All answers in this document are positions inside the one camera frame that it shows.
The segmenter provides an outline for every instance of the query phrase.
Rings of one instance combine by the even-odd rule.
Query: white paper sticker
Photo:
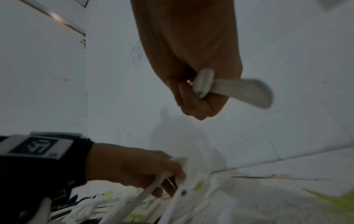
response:
[[[130,54],[132,56],[134,68],[137,69],[146,59],[146,54],[140,40],[132,47]]]

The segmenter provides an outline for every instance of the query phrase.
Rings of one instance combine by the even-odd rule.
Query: black sleeve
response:
[[[44,197],[53,204],[67,200],[72,188],[85,183],[85,162],[92,145],[90,139],[77,138],[59,160],[0,156],[2,217],[26,223]]]

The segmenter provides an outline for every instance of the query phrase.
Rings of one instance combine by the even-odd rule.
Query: hand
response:
[[[228,97],[199,99],[188,80],[203,68],[215,79],[239,78],[242,63],[233,0],[131,0],[141,43],[159,78],[184,114],[215,116]]]
[[[171,156],[162,151],[126,148],[110,144],[94,144],[86,159],[86,180],[108,180],[126,186],[148,187],[157,175],[170,172],[169,178],[176,186],[175,178],[185,179],[180,164],[171,162]],[[176,189],[167,179],[161,184],[173,196]],[[152,194],[162,196],[157,188]]]

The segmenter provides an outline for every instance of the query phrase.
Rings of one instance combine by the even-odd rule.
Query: paper note on wall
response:
[[[146,54],[140,40],[132,47],[130,54],[132,56],[134,68],[137,69],[146,59]]]

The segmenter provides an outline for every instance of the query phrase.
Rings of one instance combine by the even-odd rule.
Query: white label on wristband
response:
[[[0,156],[35,157],[59,160],[73,140],[35,135],[13,135],[0,142]]]

